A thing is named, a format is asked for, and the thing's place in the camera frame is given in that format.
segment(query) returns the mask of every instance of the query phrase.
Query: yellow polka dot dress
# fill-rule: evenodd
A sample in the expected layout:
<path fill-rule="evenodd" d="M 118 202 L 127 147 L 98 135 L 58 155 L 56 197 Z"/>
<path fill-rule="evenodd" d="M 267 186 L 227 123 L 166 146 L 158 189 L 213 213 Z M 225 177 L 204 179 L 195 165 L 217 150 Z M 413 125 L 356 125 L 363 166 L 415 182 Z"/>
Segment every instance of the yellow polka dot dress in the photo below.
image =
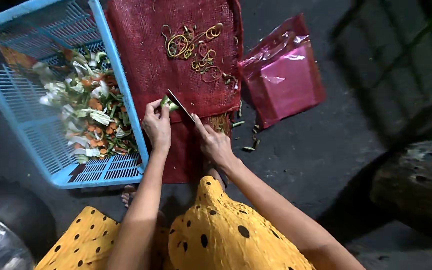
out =
<path fill-rule="evenodd" d="M 295 245 L 218 180 L 200 180 L 195 205 L 174 220 L 168 251 L 177 270 L 311 270 Z"/>
<path fill-rule="evenodd" d="M 103 270 L 120 225 L 87 206 L 34 268 Z M 311 270 L 298 249 L 219 181 L 201 179 L 195 205 L 154 232 L 151 270 Z"/>
<path fill-rule="evenodd" d="M 105 269 L 120 225 L 86 206 L 35 270 Z"/>

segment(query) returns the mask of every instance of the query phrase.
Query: knife blade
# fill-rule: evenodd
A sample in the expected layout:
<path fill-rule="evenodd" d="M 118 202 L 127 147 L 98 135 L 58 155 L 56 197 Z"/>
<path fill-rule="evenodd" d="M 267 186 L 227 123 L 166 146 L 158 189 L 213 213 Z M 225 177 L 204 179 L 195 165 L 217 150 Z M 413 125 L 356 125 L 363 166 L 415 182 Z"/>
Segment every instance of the knife blade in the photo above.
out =
<path fill-rule="evenodd" d="M 178 103 L 177 105 L 179 105 L 179 107 L 183 108 L 184 112 L 189 116 L 189 118 L 191 118 L 191 120 L 193 121 L 193 123 L 196 123 L 195 120 L 193 119 L 193 117 L 191 116 L 191 114 L 189 114 L 188 110 L 183 106 L 183 104 L 181 104 L 181 102 L 178 100 L 178 98 L 173 94 L 173 92 L 171 92 L 171 90 L 168 88 L 167 89 L 170 94 L 173 96 L 174 100 Z"/>

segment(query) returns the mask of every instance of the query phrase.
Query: blue plastic basket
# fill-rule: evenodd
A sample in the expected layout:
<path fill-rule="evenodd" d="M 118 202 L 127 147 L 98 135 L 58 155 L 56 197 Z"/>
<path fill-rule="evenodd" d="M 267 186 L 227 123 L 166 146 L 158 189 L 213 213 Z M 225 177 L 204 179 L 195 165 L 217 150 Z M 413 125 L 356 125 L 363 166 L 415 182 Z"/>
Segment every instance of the blue plastic basket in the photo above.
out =
<path fill-rule="evenodd" d="M 146 144 L 123 65 L 98 0 L 30 0 L 0 13 L 0 44 L 55 64 L 58 44 L 105 50 L 131 121 L 138 154 L 75 161 L 59 110 L 39 104 L 46 91 L 31 70 L 0 62 L 0 110 L 46 180 L 58 188 L 137 183 L 148 161 Z"/>

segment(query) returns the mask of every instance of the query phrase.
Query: plastic bag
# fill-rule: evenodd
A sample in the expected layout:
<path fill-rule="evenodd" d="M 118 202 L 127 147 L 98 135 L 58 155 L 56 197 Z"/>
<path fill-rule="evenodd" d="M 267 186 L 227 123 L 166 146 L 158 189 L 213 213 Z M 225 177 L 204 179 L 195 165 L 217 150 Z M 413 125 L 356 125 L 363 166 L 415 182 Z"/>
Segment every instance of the plastic bag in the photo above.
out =
<path fill-rule="evenodd" d="M 238 68 L 263 128 L 315 107 L 326 97 L 303 14 L 274 29 L 238 62 Z"/>

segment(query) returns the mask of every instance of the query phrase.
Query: foot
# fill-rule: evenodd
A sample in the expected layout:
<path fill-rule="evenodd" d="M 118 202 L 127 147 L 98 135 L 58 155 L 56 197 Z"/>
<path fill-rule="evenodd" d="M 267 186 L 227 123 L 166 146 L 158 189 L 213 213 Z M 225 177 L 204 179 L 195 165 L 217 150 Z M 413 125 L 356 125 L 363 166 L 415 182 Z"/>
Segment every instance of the foot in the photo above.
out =
<path fill-rule="evenodd" d="M 217 181 L 219 181 L 219 184 L 221 185 L 221 187 L 223 188 L 223 191 L 226 188 L 226 183 L 223 181 L 223 179 L 221 178 L 221 175 L 219 175 L 218 170 L 216 169 L 216 166 L 214 166 L 210 161 L 205 160 L 203 162 L 203 166 L 202 166 L 204 175 L 209 175 L 209 176 L 213 176 L 214 179 L 216 179 Z"/>
<path fill-rule="evenodd" d="M 121 195 L 121 198 L 124 203 L 124 207 L 128 208 L 131 204 L 131 201 L 136 195 L 136 187 L 132 184 L 126 185 L 123 190 L 123 194 Z"/>

